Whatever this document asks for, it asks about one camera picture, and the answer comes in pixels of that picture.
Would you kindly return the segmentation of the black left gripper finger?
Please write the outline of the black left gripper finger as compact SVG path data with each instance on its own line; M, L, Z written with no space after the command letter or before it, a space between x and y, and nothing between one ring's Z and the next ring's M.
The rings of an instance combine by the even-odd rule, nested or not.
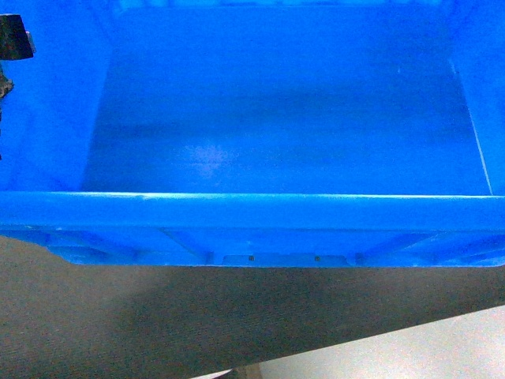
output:
M1 15L1 60L17 61L34 57L31 34L20 14Z

